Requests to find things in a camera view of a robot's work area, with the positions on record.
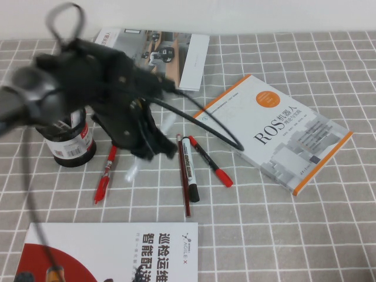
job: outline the red marker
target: red marker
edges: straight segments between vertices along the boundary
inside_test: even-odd
[[[110,181],[109,172],[112,167],[112,163],[115,160],[116,151],[117,151],[117,147],[112,146],[110,154],[108,155],[108,158],[107,158],[107,165],[105,167],[105,171],[103,172],[102,178],[100,179],[98,189],[94,197],[95,204],[102,201],[106,195],[107,186]]]
[[[204,158],[204,160],[207,162],[207,164],[214,170],[218,178],[222,181],[222,183],[226,187],[231,187],[234,183],[231,180],[231,178],[221,170],[218,165],[209,157],[209,155],[205,152],[205,150],[198,144],[198,142],[193,138],[192,136],[189,136],[190,143],[192,146],[200,153],[200,155]]]

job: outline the black marker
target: black marker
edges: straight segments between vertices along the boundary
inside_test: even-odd
[[[190,150],[190,140],[188,137],[182,139],[184,161],[186,164],[186,173],[189,185],[189,200],[193,203],[200,200],[199,191],[197,190],[196,176],[194,175],[194,167],[192,153]]]

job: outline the white book cover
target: white book cover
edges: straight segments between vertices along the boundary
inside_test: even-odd
[[[206,109],[244,146],[235,152],[298,195],[352,132],[248,75]],[[204,112],[194,116],[230,138]]]
[[[209,38],[191,33],[103,28],[95,43],[125,52],[137,66],[164,74],[181,90],[198,91]]]
[[[41,225],[65,281],[132,282],[141,267],[142,281],[197,282],[197,223]],[[35,227],[27,232],[16,277],[57,281]]]

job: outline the table surface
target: table surface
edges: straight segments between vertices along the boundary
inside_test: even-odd
[[[217,180],[199,155],[194,166],[201,201],[184,217],[178,160],[157,156],[124,181],[133,157],[116,157],[110,191],[93,204],[110,140],[90,121],[98,150],[86,165],[58,166],[35,132],[32,194],[47,222],[199,223],[199,281],[375,281],[376,277],[376,32],[212,36],[202,86],[193,97],[208,103],[245,74],[271,84],[354,132],[335,158],[293,197],[216,138],[179,119],[170,131],[197,136],[234,180]],[[54,41],[0,43],[0,79],[27,65]],[[194,114],[186,100],[168,98]],[[156,123],[166,110],[152,107]],[[21,186],[22,129],[0,139],[0,276],[13,281],[29,225]]]

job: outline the red graphic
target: red graphic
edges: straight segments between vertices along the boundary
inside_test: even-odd
[[[63,274],[65,281],[98,282],[93,274],[77,259],[58,249],[50,247],[50,250],[56,259],[56,263],[61,266],[63,271],[61,274]],[[46,281],[47,277],[49,277],[50,281],[54,281],[52,277],[50,277],[50,267],[51,264],[45,255],[43,246],[25,244],[19,261],[17,274],[32,273],[35,282]]]
[[[81,132],[81,138],[83,139],[89,132],[89,126],[88,126],[88,123],[86,122],[85,123],[85,127],[83,128],[82,132]]]

